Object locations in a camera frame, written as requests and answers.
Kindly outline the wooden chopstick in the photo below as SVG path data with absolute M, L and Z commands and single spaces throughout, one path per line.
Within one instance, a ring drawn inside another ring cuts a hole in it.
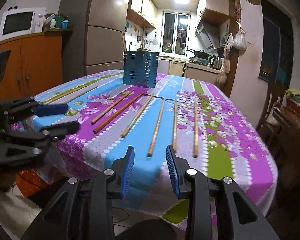
M 177 150 L 177 121 L 178 121 L 178 105 L 177 100 L 174 101 L 174 116 L 173 116 L 173 149 Z
M 102 80 L 102 79 L 103 79 L 103 78 L 101 77 L 101 78 L 98 78 L 98 79 L 93 79 L 93 80 L 91 80 L 91 81 L 85 82 L 85 83 L 83 83 L 83 84 L 81 84 L 81 85 L 79 85 L 79 86 L 77 86 L 77 87 L 70 88 L 70 89 L 66 90 L 65 92 L 61 92 L 61 94 L 55 95 L 55 96 L 53 96 L 53 97 L 50 98 L 50 99 L 47 99 L 47 100 L 45 100 L 45 101 L 42 101 L 41 103 L 44 104 L 44 105 L 50 104 L 50 103 L 52 103 L 52 102 L 57 101 L 58 99 L 61 99 L 61 98 L 65 97 L 65 96 L 67 96 L 67 95 L 70 95 L 70 94 L 72 94 L 72 93 L 74 93 L 74 92 L 76 92 L 76 91 L 79 91 L 79 90 L 81 90 L 81 89 L 83 89 L 83 88 L 86 88 L 86 87 L 88 87 L 89 85 L 93 85 L 93 84 L 97 83 L 98 81 L 100 81 L 100 80 Z
M 148 106 L 148 104 L 150 103 L 150 101 L 153 99 L 153 94 L 149 96 L 149 98 L 147 99 L 147 101 L 145 102 L 145 104 L 139 109 L 139 111 L 137 112 L 136 116 L 133 118 L 133 120 L 130 122 L 130 124 L 126 127 L 126 129 L 123 131 L 123 133 L 121 134 L 122 138 L 125 138 L 127 136 L 127 134 L 130 132 L 130 130 L 133 128 L 133 126 L 135 125 L 136 121 L 139 119 L 140 115 L 143 113 L 143 111 L 145 110 L 145 108 Z
M 118 103 L 120 103 L 123 99 L 125 99 L 127 96 L 132 94 L 134 90 L 130 90 L 125 92 L 125 94 L 116 100 L 114 103 L 112 103 L 109 107 L 107 107 L 103 112 L 101 112 L 97 117 L 95 117 L 90 123 L 93 125 L 95 124 L 98 120 L 100 120 L 103 116 L 105 116 L 111 109 L 113 109 Z
M 68 104 L 68 103 L 70 103 L 71 101 L 75 100 L 76 98 L 79 98 L 80 96 L 82 96 L 82 95 L 84 95 L 84 94 L 86 94 L 86 93 L 88 93 L 88 92 L 90 92 L 90 91 L 92 91 L 92 90 L 95 90 L 96 88 L 98 88 L 98 86 L 95 86 L 95 87 L 90 88 L 90 89 L 88 89 L 88 90 L 86 90 L 86 91 L 83 91 L 83 92 L 81 92 L 81 93 L 79 93 L 79 94 L 77 94 L 77 95 L 75 95 L 75 96 L 72 96 L 71 98 L 68 98 L 68 99 L 67 99 L 66 101 L 64 101 L 63 103 L 64 103 L 64 104 Z
M 198 157 L 198 109 L 197 103 L 194 102 L 194 142 L 193 142 L 193 157 Z
M 107 120 L 99 124 L 93 132 L 95 134 L 98 134 L 102 129 L 104 129 L 109 123 L 111 123 L 114 119 L 117 118 L 118 115 L 120 115 L 125 109 L 127 109 L 130 105 L 132 105 L 136 100 L 138 100 L 140 97 L 144 96 L 145 93 L 139 94 L 136 98 L 128 101 L 125 105 L 123 105 L 117 112 L 115 112 L 113 115 L 111 115 Z
M 165 106 L 165 98 L 163 98 L 163 100 L 162 100 L 162 104 L 161 104 L 161 107 L 160 107 L 157 123 L 156 123 L 155 129 L 154 129 L 154 132 L 153 132 L 153 137 L 152 137 L 152 140 L 151 140 L 151 143 L 149 145 L 148 152 L 147 152 L 147 157 L 149 157 L 149 158 L 151 158 L 152 155 L 153 155 L 154 146 L 155 146 L 155 143 L 156 143 L 156 140 L 157 140 L 159 127 L 160 127 L 160 123 L 161 123 L 161 119 L 162 119 L 162 114 L 163 114 L 163 111 L 164 111 L 164 106 Z

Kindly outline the kitchen window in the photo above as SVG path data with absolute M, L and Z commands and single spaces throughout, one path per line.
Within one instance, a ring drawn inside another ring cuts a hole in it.
M 190 14 L 164 12 L 162 22 L 162 53 L 186 56 L 189 41 L 190 19 Z

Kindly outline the orange wooden cabinet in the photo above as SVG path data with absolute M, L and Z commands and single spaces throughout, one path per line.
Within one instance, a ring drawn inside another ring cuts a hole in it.
M 11 53 L 0 101 L 35 96 L 62 84 L 62 51 L 71 35 L 70 29 L 56 29 L 1 41 L 0 50 Z

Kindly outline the white bottle on cabinet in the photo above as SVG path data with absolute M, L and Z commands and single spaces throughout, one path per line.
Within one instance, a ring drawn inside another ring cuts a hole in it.
M 51 21 L 50 21 L 50 29 L 55 29 L 56 28 L 56 19 L 53 18 Z

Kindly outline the green container on cabinet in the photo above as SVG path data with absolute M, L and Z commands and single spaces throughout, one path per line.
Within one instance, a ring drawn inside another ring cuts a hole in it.
M 55 21 L 56 21 L 56 25 L 55 28 L 56 29 L 61 29 L 62 27 L 62 22 L 64 21 L 64 16 L 55 16 Z

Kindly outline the blue slotted utensil holder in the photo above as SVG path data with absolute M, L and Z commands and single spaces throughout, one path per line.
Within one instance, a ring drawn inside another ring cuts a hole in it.
M 146 88 L 156 87 L 159 53 L 151 51 L 125 51 L 123 84 Z

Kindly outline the beige hanging bags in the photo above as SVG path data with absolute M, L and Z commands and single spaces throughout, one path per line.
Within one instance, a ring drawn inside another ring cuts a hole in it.
M 216 85 L 218 87 L 222 87 L 225 84 L 227 80 L 227 74 L 230 73 L 230 50 L 232 48 L 232 41 L 233 41 L 233 35 L 232 33 L 230 33 L 225 45 L 221 48 L 222 64 L 216 79 Z

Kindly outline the steel electric kettle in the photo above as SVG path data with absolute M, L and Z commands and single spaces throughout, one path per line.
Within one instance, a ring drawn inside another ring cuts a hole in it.
M 209 57 L 209 64 L 211 68 L 220 70 L 222 66 L 222 58 L 218 55 L 212 55 Z

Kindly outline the grey three-door refrigerator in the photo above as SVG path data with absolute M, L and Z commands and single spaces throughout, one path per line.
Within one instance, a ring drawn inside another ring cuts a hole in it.
M 72 33 L 62 53 L 65 82 L 123 68 L 129 0 L 61 0 Z

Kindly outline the black wok on stove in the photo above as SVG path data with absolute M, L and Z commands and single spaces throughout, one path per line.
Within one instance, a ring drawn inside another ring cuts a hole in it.
M 194 53 L 195 57 L 201 58 L 201 59 L 209 59 L 209 57 L 211 56 L 210 54 L 206 53 L 205 51 L 201 51 L 201 50 L 187 49 L 186 51 L 190 51 L 190 52 Z

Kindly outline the dark wooden side table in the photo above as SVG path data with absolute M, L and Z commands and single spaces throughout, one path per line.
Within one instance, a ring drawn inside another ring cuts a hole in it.
M 282 105 L 274 106 L 273 117 L 279 123 L 275 138 L 279 141 L 275 161 L 279 181 L 287 189 L 300 184 L 300 119 Z

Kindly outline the dark wooden chair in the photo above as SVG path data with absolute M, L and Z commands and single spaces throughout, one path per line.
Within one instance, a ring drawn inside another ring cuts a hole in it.
M 260 120 L 256 127 L 257 132 L 267 145 L 270 144 L 274 135 L 279 130 L 279 124 L 270 124 L 267 122 L 267 119 L 269 117 L 272 117 L 271 111 L 273 110 L 273 107 L 282 104 L 285 91 L 286 88 L 279 83 L 268 83 L 266 100 L 264 103 Z

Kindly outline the potted plant in red pot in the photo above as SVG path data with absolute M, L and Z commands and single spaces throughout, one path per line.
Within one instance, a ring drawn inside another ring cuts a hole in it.
M 300 90 L 289 89 L 285 95 L 287 106 L 300 115 Z

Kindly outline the white hanging plastic bag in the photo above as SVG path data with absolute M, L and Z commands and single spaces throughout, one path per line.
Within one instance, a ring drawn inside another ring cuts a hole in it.
M 245 31 L 240 28 L 237 34 L 235 35 L 232 46 L 238 50 L 246 50 L 247 49 L 247 42 L 245 39 Z

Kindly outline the dark curtained window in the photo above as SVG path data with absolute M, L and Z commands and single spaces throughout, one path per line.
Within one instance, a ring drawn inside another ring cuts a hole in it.
M 291 19 L 267 0 L 261 0 L 263 51 L 259 78 L 288 88 L 293 69 L 294 38 Z

